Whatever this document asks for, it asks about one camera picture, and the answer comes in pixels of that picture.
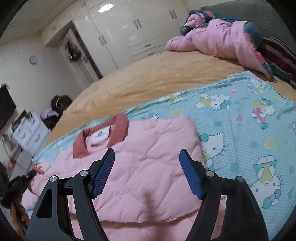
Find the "person left hand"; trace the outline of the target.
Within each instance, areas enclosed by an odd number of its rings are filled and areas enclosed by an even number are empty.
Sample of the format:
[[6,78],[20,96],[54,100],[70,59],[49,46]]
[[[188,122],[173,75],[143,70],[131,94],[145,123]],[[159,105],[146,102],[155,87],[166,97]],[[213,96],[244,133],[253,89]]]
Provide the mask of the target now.
[[26,225],[29,224],[30,219],[28,214],[26,213],[26,209],[21,204],[22,197],[19,197],[14,202],[11,202],[10,205],[10,214],[11,214],[11,226],[14,231],[18,234],[18,236],[25,240],[26,234],[22,228],[21,221]]

